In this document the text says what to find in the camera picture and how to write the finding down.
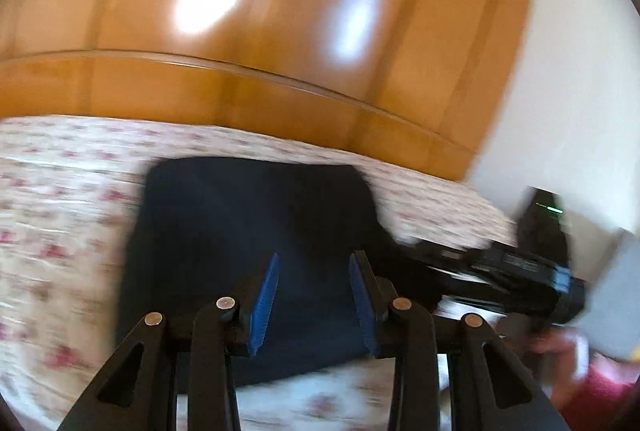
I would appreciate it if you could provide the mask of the person's right hand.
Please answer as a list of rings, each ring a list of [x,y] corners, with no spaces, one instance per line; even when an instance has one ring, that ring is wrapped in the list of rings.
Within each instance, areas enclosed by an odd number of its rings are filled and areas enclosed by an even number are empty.
[[[552,327],[527,340],[527,351],[544,359],[541,385],[556,409],[565,407],[585,384],[589,373],[589,344],[577,329]]]

